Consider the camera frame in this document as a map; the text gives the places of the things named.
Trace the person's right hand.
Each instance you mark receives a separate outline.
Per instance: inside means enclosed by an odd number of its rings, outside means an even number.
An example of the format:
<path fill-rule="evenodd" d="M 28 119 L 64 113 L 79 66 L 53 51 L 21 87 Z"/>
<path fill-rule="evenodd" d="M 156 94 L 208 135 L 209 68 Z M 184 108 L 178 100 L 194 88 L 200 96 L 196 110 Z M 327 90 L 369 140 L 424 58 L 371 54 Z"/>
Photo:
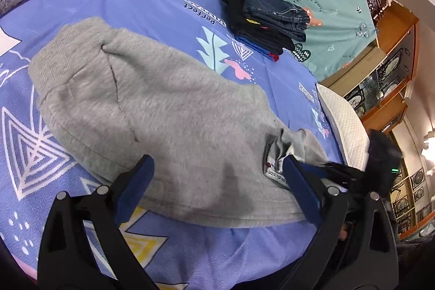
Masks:
<path fill-rule="evenodd" d="M 345 241 L 348 238 L 350 228 L 351 225 L 349 223 L 345 222 L 342 224 L 338 237 L 341 241 Z"/>

